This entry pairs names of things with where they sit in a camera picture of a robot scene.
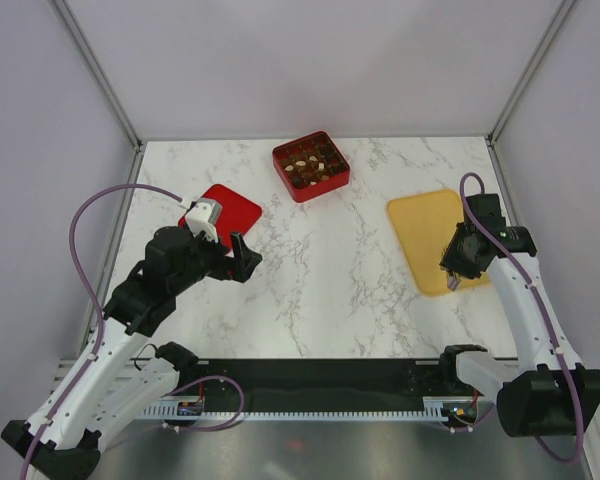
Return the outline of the metal tongs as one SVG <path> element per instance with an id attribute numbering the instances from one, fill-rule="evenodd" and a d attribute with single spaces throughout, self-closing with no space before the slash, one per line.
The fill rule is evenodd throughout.
<path id="1" fill-rule="evenodd" d="M 447 273 L 447 288 L 456 291 L 462 283 L 462 277 L 456 272 Z"/>

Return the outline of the red box lid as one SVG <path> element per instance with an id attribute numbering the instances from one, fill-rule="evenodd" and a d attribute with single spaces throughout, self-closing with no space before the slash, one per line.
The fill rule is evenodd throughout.
<path id="1" fill-rule="evenodd" d="M 230 234 L 239 232 L 242 236 L 245 236 L 262 215 L 260 206 L 221 184 L 212 185 L 201 197 L 214 199 L 222 205 L 222 212 L 217 220 L 216 229 L 219 241 L 229 249 L 232 249 Z M 186 208 L 185 214 L 197 200 L 184 200 L 181 203 Z M 179 219 L 178 226 L 190 231 L 185 224 L 185 214 Z"/>

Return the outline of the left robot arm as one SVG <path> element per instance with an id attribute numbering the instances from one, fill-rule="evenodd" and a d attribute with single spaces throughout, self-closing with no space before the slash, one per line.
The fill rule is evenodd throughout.
<path id="1" fill-rule="evenodd" d="M 107 444 L 163 395 L 188 394 L 199 380 L 197 356 L 169 342 L 113 394 L 108 387 L 131 356 L 176 309 L 178 295 L 210 277 L 244 283 L 261 263 L 239 233 L 225 246 L 204 233 L 168 226 L 147 243 L 143 260 L 107 302 L 95 336 L 49 399 L 2 439 L 23 457 L 22 474 L 86 479 Z"/>

